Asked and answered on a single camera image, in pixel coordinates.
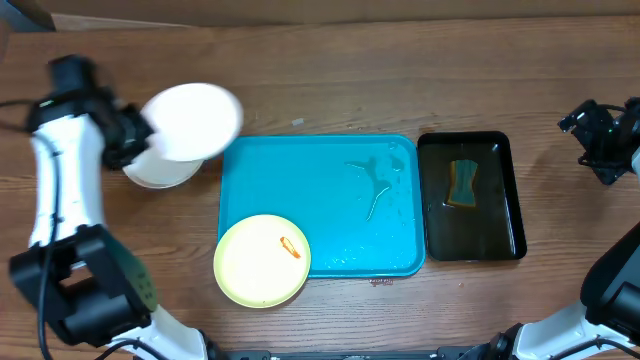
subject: small orange item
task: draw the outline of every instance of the small orange item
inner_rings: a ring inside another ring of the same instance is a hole
[[[296,251],[296,249],[293,247],[293,244],[291,244],[291,241],[289,241],[289,239],[287,239],[286,237],[281,237],[280,238],[280,242],[282,243],[282,246],[287,249],[287,251],[293,255],[294,258],[296,259],[300,259],[300,254],[298,254],[298,252]]]

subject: cardboard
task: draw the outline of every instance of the cardboard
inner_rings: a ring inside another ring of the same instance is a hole
[[[636,0],[38,1],[56,14],[195,26],[640,14]]]

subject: tray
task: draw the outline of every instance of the tray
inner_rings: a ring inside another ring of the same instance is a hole
[[[238,138],[224,153],[218,240],[258,214],[302,230],[312,278],[409,276],[425,261],[417,152],[401,135]]]

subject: pale yellow plate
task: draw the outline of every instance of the pale yellow plate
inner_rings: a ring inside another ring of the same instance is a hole
[[[256,215],[233,225],[213,256],[222,291],[251,308],[290,299],[304,284],[310,267],[307,238],[291,221],[275,215]]]

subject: wooden table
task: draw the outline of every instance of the wooden table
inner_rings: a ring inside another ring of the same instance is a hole
[[[46,61],[83,53],[140,104],[185,82],[230,89],[245,135],[505,132],[529,247],[522,261],[427,261],[393,286],[310,280],[295,301],[264,311],[235,305],[214,280],[219,161],[165,191],[103,176],[113,234],[148,265],[162,304],[223,348],[434,349],[486,342],[573,303],[593,262],[640,219],[637,180],[601,185],[556,126],[585,99],[640,95],[638,44],[637,17],[16,34],[0,65],[0,99],[45,95]],[[36,359],[35,312],[5,274],[33,226],[33,155],[26,137],[7,132],[0,154],[0,357]],[[57,358],[96,355],[51,347]]]

